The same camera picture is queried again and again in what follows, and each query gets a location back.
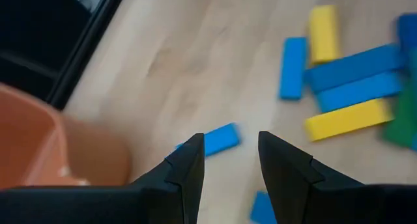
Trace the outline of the short blue wooden plank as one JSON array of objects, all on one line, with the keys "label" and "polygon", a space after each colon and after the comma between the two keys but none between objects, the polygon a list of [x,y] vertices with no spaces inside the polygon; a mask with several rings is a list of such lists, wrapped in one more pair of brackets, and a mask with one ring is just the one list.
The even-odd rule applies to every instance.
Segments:
[{"label": "short blue wooden plank", "polygon": [[204,160],[240,144],[240,132],[235,123],[229,123],[206,133],[195,133],[177,145],[167,160]]}]

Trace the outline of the green wooden plank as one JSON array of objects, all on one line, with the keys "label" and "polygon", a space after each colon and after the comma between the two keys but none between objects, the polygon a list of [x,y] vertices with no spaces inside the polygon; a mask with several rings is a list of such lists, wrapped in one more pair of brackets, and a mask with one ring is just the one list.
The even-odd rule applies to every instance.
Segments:
[{"label": "green wooden plank", "polygon": [[394,119],[384,128],[383,139],[398,146],[417,150],[417,118],[413,87],[407,85],[400,93],[394,109]]}]

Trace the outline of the orange plastic bin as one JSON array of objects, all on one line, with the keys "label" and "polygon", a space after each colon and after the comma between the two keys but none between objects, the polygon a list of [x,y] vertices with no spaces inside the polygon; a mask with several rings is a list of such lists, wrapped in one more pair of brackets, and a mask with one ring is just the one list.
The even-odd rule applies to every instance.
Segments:
[{"label": "orange plastic bin", "polygon": [[120,186],[130,170],[120,137],[0,83],[0,189]]}]

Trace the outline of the long blue wooden plank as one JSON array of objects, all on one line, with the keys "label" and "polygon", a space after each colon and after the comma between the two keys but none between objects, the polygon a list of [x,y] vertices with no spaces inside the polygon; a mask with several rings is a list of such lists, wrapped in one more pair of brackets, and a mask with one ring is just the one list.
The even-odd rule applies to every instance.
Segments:
[{"label": "long blue wooden plank", "polygon": [[255,193],[250,220],[256,224],[278,224],[267,192]]}]

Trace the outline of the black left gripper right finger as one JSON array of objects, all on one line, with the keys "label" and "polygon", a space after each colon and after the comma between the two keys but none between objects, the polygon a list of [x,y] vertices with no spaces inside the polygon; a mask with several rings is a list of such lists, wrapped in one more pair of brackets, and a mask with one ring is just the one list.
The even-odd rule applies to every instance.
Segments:
[{"label": "black left gripper right finger", "polygon": [[279,224],[368,224],[360,182],[267,131],[259,132],[259,158]]}]

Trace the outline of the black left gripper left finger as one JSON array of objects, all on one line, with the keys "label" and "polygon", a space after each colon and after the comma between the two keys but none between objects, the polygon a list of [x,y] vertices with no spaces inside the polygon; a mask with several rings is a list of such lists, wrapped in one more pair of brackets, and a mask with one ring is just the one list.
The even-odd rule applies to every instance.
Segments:
[{"label": "black left gripper left finger", "polygon": [[133,224],[196,224],[205,175],[204,134],[197,133],[132,185]]}]

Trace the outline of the yellow wooden plank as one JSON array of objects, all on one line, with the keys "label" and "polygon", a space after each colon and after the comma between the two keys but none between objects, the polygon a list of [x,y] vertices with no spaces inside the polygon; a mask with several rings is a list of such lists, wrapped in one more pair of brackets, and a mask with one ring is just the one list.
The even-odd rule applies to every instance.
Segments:
[{"label": "yellow wooden plank", "polygon": [[338,14],[335,5],[319,5],[311,10],[309,44],[312,65],[341,58]]},{"label": "yellow wooden plank", "polygon": [[318,141],[389,122],[393,119],[388,103],[377,98],[310,117],[305,121],[306,131],[311,141]]}]

